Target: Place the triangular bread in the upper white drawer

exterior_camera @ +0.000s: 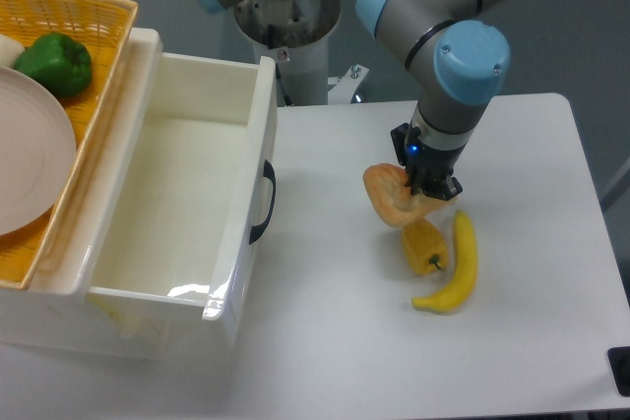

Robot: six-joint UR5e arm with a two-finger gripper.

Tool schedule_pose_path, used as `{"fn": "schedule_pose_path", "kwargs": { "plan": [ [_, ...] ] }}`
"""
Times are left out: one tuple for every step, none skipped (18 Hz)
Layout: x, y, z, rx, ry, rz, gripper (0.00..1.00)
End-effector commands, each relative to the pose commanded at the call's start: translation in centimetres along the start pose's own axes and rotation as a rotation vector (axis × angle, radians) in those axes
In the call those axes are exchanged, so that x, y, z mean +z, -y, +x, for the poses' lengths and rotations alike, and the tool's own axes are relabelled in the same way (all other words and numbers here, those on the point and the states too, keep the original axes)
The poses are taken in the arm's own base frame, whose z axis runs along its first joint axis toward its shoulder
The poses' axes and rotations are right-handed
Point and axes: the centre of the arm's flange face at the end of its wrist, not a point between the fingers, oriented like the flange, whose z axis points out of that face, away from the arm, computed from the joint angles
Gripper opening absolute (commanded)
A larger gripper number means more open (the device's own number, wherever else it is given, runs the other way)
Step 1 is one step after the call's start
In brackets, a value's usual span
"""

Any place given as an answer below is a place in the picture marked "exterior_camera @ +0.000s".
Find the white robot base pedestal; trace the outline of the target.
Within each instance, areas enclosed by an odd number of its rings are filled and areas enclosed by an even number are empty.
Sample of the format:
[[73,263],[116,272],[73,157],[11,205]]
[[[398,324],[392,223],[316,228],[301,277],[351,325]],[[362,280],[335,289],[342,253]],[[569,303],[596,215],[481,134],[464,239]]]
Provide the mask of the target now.
[[351,65],[329,74],[329,39],[341,18],[341,0],[245,0],[234,8],[236,23],[256,59],[276,63],[279,104],[305,106],[360,100],[369,70]]

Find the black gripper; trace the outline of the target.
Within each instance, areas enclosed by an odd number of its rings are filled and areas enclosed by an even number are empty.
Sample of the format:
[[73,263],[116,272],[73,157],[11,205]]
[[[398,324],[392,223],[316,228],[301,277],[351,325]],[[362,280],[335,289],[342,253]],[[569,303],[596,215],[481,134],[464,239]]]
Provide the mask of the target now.
[[406,186],[412,195],[451,201],[463,192],[453,175],[463,147],[439,150],[425,144],[418,127],[404,123],[390,132],[397,160],[408,177]]

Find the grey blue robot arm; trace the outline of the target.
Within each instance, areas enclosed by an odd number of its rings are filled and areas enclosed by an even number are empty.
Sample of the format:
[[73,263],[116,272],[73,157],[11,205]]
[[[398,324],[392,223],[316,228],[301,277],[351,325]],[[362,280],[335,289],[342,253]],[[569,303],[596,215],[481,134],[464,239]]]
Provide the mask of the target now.
[[[454,166],[510,66],[504,35],[479,15],[505,0],[355,0],[355,12],[419,83],[411,119],[392,141],[413,194],[448,201],[461,193]],[[341,0],[198,0],[231,11],[256,54],[272,57],[288,104],[326,96],[328,38]]]

